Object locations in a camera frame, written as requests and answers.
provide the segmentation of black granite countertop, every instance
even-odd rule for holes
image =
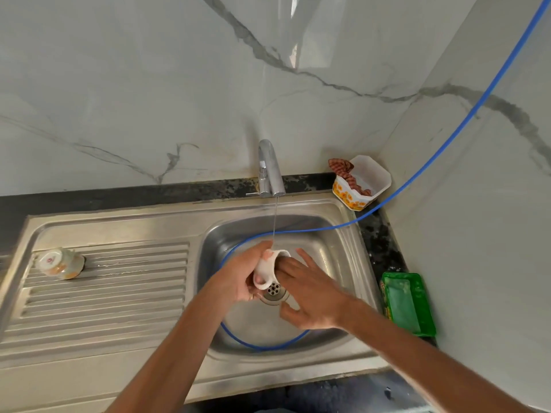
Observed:
[[[333,173],[284,176],[288,194],[330,190]],[[100,190],[83,190],[58,193],[28,194],[0,197],[0,256],[9,256],[17,244],[17,238],[29,215],[67,213],[142,207],[177,202],[202,201],[226,198],[244,198],[256,191],[256,179],[241,178],[209,182],[169,184],[164,186],[141,186]],[[368,209],[358,212],[363,215]],[[377,282],[385,271],[406,271],[406,264],[391,233],[389,222],[382,211],[359,222],[365,247]],[[389,371],[377,374],[379,381],[408,389],[412,402],[418,397],[396,373]],[[384,401],[389,405],[370,411],[392,411],[411,407],[411,403],[392,396],[386,386],[374,384],[374,377],[348,377],[324,380],[316,383],[298,384],[282,388],[257,391],[220,399],[194,403],[194,411],[220,411],[231,408],[240,413],[285,407],[296,412],[310,411],[364,411],[375,396],[374,391],[384,392]]]

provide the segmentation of person's left hand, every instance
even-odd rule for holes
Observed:
[[[213,280],[221,281],[228,290],[233,291],[233,301],[248,301],[262,295],[252,284],[252,271],[260,260],[262,253],[272,247],[272,241],[262,241],[233,256],[220,270],[213,275]]]

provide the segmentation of person's right hand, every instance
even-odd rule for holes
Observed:
[[[355,298],[342,291],[304,250],[296,251],[306,265],[294,258],[278,258],[275,276],[300,309],[283,302],[279,315],[300,329],[340,328],[340,319]]]

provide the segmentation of hand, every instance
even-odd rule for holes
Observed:
[[[350,301],[355,297],[341,291],[337,283],[321,270],[304,250],[297,249],[306,265],[294,258],[278,258],[275,276],[295,298],[300,309],[286,302],[279,315],[300,329],[339,328]]]
[[[260,296],[263,291],[252,284],[252,271],[260,260],[262,253],[272,247],[272,241],[262,241],[257,245],[233,256],[211,278],[220,281],[227,290],[232,291],[232,302],[248,301]]]

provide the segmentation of white marble wall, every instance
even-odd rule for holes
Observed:
[[[0,195],[377,153],[475,0],[0,0]]]
[[[478,0],[383,148],[396,188],[436,152],[541,0]],[[551,410],[551,11],[478,116],[386,207],[439,347]]]

